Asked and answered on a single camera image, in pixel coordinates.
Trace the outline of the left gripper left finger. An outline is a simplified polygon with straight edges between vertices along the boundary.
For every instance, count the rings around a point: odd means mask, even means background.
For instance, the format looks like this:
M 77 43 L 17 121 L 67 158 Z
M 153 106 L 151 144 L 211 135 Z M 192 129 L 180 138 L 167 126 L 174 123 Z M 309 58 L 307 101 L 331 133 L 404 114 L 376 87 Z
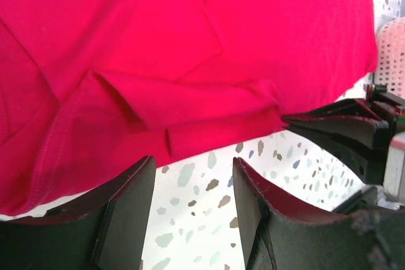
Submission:
M 1 269 L 139 269 L 155 176 L 143 157 L 43 217 L 1 222 Z

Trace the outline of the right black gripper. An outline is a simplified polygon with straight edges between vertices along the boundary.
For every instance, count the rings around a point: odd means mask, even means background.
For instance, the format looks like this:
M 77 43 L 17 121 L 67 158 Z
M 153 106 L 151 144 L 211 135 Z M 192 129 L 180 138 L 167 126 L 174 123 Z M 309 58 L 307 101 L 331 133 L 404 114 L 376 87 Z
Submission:
M 305 112 L 282 116 L 291 125 L 286 129 L 298 134 L 345 164 L 364 184 L 382 185 L 388 148 L 371 149 L 358 141 L 329 135 L 292 124 L 359 121 L 386 124 L 391 134 L 404 132 L 404 99 L 389 92 L 386 85 L 369 84 L 366 99 L 343 99 Z

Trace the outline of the red t shirt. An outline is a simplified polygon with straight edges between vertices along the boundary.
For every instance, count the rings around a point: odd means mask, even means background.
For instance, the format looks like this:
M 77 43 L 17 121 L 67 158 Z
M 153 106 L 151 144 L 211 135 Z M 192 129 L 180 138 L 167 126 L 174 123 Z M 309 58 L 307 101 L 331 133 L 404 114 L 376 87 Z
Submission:
M 373 0 L 1 0 L 1 213 L 268 135 L 376 61 Z

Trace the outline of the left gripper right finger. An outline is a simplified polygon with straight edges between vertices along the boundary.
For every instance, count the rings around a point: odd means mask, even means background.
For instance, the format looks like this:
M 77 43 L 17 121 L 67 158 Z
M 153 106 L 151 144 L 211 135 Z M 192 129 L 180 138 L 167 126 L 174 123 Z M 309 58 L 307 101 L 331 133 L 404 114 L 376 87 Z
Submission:
M 404 212 L 320 209 L 233 159 L 246 269 L 404 269 Z

